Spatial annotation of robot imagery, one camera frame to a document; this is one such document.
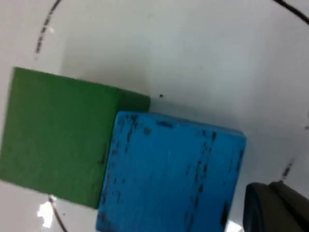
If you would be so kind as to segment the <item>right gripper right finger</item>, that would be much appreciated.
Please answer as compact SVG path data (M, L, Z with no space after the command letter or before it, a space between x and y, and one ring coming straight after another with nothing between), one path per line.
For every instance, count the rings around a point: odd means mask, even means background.
M278 195L294 221L303 229L309 231L309 200L283 182L271 182L269 187Z

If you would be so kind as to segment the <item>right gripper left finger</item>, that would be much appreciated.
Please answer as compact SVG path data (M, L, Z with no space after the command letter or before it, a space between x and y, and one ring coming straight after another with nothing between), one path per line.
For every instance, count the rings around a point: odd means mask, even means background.
M303 232L269 184L247 185L242 221L246 232Z

